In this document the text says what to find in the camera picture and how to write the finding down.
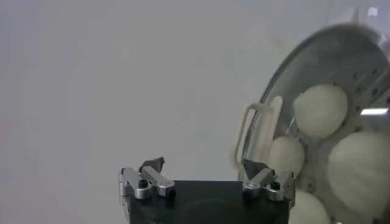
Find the metal clamp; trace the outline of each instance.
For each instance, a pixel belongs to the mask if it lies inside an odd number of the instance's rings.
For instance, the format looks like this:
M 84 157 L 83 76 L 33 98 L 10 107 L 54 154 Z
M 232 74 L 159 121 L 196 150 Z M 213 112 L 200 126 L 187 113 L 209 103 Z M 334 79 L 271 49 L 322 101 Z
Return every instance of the metal clamp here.
M 163 197 L 174 197 L 176 195 L 175 182 L 165 179 L 153 167 L 142 167 L 141 174 L 156 187 L 158 195 Z
M 261 188 L 273 182 L 274 170 L 264 168 L 258 172 L 252 179 L 243 181 L 244 199 L 256 198 L 260 196 Z
M 274 182 L 266 186 L 266 195 L 269 200 L 290 200 L 290 208 L 295 205 L 295 181 L 292 172 L 283 172 Z
M 152 186 L 142 179 L 133 168 L 123 168 L 119 173 L 119 196 L 128 196 L 134 192 L 137 199 L 151 196 Z

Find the perforated tray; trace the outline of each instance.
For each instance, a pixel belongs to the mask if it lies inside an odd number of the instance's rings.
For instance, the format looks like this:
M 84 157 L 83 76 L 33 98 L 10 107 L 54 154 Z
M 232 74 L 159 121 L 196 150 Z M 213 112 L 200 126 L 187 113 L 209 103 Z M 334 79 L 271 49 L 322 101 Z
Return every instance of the perforated tray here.
M 330 189 L 326 177 L 327 158 L 332 148 L 354 131 L 390 132 L 390 116 L 360 116 L 364 108 L 390 107 L 389 48 L 386 40 L 374 31 L 360 26 L 341 25 L 315 33 L 281 64 L 260 102 L 269 103 L 283 97 L 283 108 L 275 137 L 291 136 L 305 148 L 305 164 L 297 177 L 298 188 L 311 192 L 324 203 L 333 223 L 372 223 L 351 211 Z M 348 95 L 349 111 L 341 127 L 326 139 L 312 139 L 301 133 L 294 122 L 294 99 L 311 86 L 331 83 Z M 247 131 L 242 158 L 254 158 L 254 136 L 258 130 L 258 114 Z

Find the dough ball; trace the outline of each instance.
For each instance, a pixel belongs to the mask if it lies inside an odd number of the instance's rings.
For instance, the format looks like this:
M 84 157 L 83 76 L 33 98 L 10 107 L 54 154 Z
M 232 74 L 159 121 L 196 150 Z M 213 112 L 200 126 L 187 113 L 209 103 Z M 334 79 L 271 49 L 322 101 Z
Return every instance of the dough ball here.
M 305 152 L 302 144 L 290 137 L 279 137 L 271 144 L 268 166 L 277 174 L 282 172 L 294 172 L 296 177 L 303 166 Z
M 352 133 L 333 148 L 327 172 L 334 194 L 345 205 L 381 217 L 390 201 L 390 136 Z
M 333 85 L 314 86 L 300 95 L 293 107 L 299 129 L 310 137 L 326 138 L 347 114 L 347 94 Z
M 289 224 L 330 224 L 324 205 L 315 196 L 296 192 L 296 203 L 290 211 Z

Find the white wall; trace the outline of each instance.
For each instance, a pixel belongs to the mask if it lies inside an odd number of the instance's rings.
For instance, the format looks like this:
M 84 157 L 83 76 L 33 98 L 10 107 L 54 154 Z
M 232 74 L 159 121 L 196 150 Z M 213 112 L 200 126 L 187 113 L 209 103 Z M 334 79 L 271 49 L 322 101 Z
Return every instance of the white wall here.
M 244 107 L 326 0 L 4 0 L 0 223 L 124 223 L 117 173 L 234 180 Z

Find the bolt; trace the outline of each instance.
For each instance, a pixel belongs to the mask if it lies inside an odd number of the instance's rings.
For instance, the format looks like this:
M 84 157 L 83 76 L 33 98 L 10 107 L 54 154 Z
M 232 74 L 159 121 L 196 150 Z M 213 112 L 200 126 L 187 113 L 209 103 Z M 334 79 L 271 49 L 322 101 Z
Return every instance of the bolt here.
M 144 179 L 140 180 L 138 182 L 138 187 L 139 188 L 147 188 L 147 180 L 144 180 Z
M 280 183 L 279 182 L 272 182 L 271 183 L 271 189 L 273 189 L 273 190 L 280 190 Z

